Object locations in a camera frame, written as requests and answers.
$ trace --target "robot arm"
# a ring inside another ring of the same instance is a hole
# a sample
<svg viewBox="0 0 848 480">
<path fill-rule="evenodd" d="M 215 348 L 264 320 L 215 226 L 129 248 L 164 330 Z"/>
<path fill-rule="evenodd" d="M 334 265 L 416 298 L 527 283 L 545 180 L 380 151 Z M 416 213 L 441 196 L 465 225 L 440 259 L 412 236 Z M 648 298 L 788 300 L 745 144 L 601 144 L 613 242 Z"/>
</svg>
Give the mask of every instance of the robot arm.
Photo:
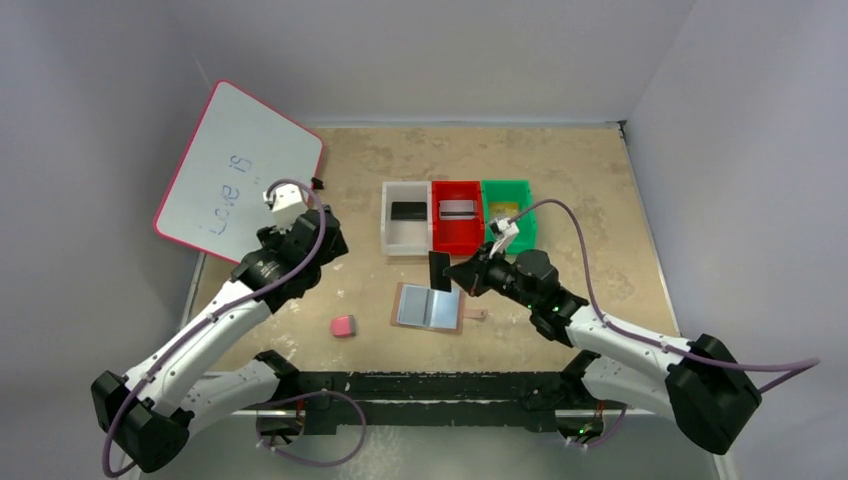
<svg viewBox="0 0 848 480">
<path fill-rule="evenodd" d="M 170 462 L 192 435 L 218 419 L 291 396 L 278 391 L 288 363 L 274 352 L 257 355 L 241 370 L 202 378 L 244 334 L 317 285 L 322 265 L 348 252 L 330 208 L 308 210 L 299 187 L 277 187 L 265 200 L 276 226 L 257 233 L 261 248 L 244 257 L 209 305 L 143 362 L 120 376 L 106 371 L 91 386 L 107 441 L 118 443 L 144 472 Z"/>
<path fill-rule="evenodd" d="M 707 335 L 697 341 L 669 337 L 610 315 L 599 318 L 586 299 L 560 285 L 545 252 L 524 251 L 509 262 L 499 247 L 504 244 L 508 241 L 482 245 L 470 259 L 447 268 L 445 275 L 471 296 L 494 290 L 527 307 L 530 322 L 543 337 L 583 350 L 575 359 L 580 379 L 575 387 L 599 400 L 623 402 L 674 420 L 700 447 L 727 452 L 761 403 L 760 393 L 741 371 L 704 365 L 669 350 L 677 347 L 735 363 L 720 341 Z M 634 335 L 660 346 L 634 340 Z"/>
</svg>

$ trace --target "white wall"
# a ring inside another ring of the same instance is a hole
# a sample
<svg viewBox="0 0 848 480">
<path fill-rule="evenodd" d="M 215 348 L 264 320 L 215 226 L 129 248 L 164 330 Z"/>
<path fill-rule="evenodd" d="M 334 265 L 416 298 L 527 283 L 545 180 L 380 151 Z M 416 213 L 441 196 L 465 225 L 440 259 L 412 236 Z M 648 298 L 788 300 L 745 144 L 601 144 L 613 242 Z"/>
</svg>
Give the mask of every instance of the white wall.
<svg viewBox="0 0 848 480">
<path fill-rule="evenodd" d="M 310 123 L 617 121 L 693 0 L 169 0 L 214 82 Z"/>
<path fill-rule="evenodd" d="M 208 88 L 158 0 L 0 11 L 0 478 L 102 478 L 89 386 L 176 328 L 151 222 Z"/>
<path fill-rule="evenodd" d="M 742 432 L 745 480 L 848 478 L 846 46 L 844 1 L 699 1 L 627 128 L 683 332 L 823 358 Z"/>
</svg>

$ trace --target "green plastic bin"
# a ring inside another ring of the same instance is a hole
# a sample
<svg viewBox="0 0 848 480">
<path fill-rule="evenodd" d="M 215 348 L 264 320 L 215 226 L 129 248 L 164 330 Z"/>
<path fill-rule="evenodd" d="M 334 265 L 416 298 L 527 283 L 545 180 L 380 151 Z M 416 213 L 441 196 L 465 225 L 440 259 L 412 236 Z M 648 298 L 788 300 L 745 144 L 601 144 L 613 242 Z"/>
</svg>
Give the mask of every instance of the green plastic bin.
<svg viewBox="0 0 848 480">
<path fill-rule="evenodd" d="M 489 204 L 495 202 L 514 202 L 522 211 L 533 204 L 530 182 L 527 180 L 483 180 L 480 182 L 483 199 L 483 217 L 488 224 Z M 536 212 L 530 212 L 518 220 L 518 237 L 513 240 L 506 253 L 515 255 L 536 248 Z M 495 235 L 486 227 L 486 241 L 494 241 Z"/>
</svg>

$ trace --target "yellow object in green bin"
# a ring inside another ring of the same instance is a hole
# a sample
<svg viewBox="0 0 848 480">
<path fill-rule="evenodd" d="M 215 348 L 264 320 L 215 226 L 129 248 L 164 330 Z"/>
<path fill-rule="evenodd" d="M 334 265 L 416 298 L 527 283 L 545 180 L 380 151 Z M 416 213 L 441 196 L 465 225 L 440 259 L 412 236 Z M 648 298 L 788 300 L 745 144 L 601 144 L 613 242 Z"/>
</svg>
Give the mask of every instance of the yellow object in green bin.
<svg viewBox="0 0 848 480">
<path fill-rule="evenodd" d="M 492 202 L 489 204 L 489 217 L 514 217 L 521 210 L 517 202 Z"/>
</svg>

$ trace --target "white plastic bin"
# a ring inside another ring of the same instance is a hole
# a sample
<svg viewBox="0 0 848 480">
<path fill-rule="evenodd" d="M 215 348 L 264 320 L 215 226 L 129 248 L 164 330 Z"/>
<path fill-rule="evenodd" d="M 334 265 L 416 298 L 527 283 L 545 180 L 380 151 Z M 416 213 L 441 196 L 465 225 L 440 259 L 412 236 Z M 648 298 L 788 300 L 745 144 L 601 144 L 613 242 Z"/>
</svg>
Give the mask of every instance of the white plastic bin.
<svg viewBox="0 0 848 480">
<path fill-rule="evenodd" d="M 380 240 L 383 255 L 427 255 L 433 248 L 433 209 L 430 182 L 383 182 Z M 392 220 L 392 202 L 426 202 L 427 221 Z"/>
</svg>

